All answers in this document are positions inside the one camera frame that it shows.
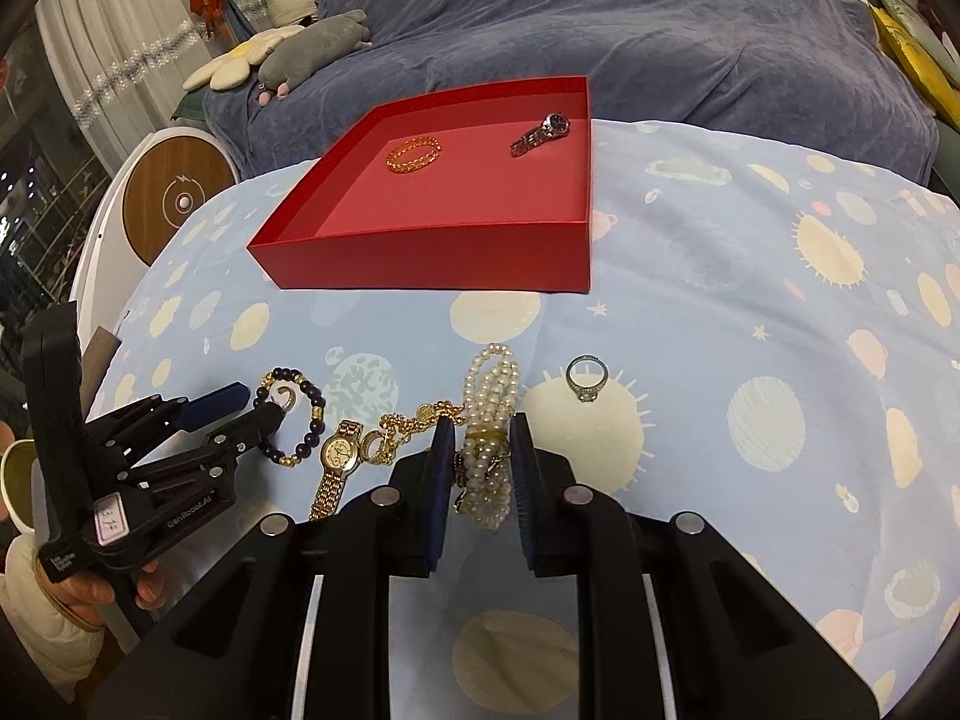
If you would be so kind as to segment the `left hand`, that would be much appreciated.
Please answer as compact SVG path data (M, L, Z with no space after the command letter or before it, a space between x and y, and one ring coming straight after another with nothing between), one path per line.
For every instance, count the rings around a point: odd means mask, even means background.
M43 567L34 564L37 569L37 583L39 587L52 598L55 606L63 611L70 619L85 626L99 628L103 624L103 617L99 613L101 606L112 605L116 601L116 592L105 578L78 572L64 582L52 582L44 572ZM137 594L135 605L140 610L159 610L166 601L167 575L160 561L151 561L143 566L137 574Z

